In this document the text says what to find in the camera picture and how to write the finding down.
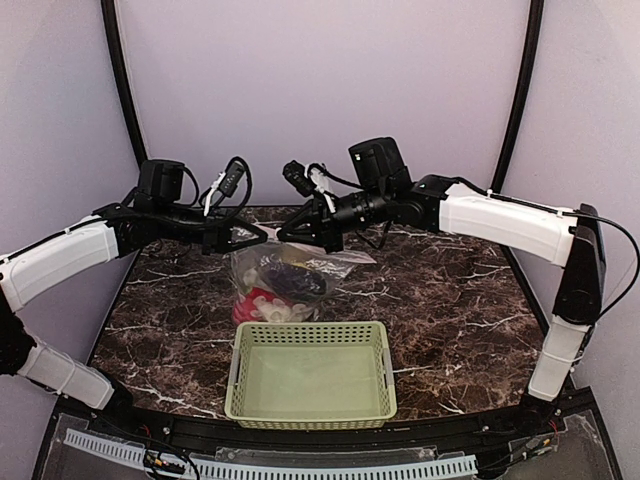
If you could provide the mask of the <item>white cauliflower toy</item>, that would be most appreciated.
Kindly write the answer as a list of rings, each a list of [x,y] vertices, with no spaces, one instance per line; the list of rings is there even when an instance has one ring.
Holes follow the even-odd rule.
[[[263,320],[268,323],[299,323],[307,320],[313,313],[305,304],[289,306],[280,298],[268,301],[259,296],[253,303]]]

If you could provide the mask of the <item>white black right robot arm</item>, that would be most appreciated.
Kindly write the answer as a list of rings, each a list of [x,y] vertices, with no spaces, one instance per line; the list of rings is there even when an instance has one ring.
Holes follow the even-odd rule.
[[[588,204],[577,209],[546,206],[484,190],[462,177],[430,174],[413,180],[391,137],[360,142],[348,153],[358,180],[352,193],[342,197],[325,186],[331,174],[324,166],[296,160],[284,166],[284,178],[307,201],[278,228],[278,239],[334,253],[343,249],[348,232],[399,224],[479,238],[562,268],[549,327],[527,387],[529,397],[553,402],[593,327],[612,308],[603,299],[606,257],[601,227],[618,230],[637,249],[632,234]]]

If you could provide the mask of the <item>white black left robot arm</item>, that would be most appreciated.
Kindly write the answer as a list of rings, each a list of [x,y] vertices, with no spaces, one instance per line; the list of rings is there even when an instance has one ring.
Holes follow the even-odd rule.
[[[148,160],[138,184],[119,203],[95,210],[78,223],[1,258],[1,372],[19,375],[58,396],[97,411],[129,399],[125,387],[29,333],[18,313],[50,288],[94,266],[124,258],[160,239],[198,244],[205,255],[226,254],[264,243],[267,233],[240,218],[240,206],[222,209],[239,181],[253,185],[246,161],[232,158],[205,195],[180,201],[182,162]]]

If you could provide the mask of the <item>purple eggplant toy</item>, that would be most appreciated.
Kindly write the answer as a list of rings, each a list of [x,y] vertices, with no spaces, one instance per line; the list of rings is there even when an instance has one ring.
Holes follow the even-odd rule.
[[[316,271],[288,263],[264,268],[261,280],[277,295],[296,303],[310,303],[327,293],[327,282]]]

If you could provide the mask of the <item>clear zip top bag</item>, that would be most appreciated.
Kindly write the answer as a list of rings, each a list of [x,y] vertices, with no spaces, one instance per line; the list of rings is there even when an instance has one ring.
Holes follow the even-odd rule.
[[[367,253],[328,254],[320,247],[281,242],[263,226],[267,241],[230,254],[236,289],[232,320],[300,323],[319,315],[321,303],[360,265],[376,261]]]

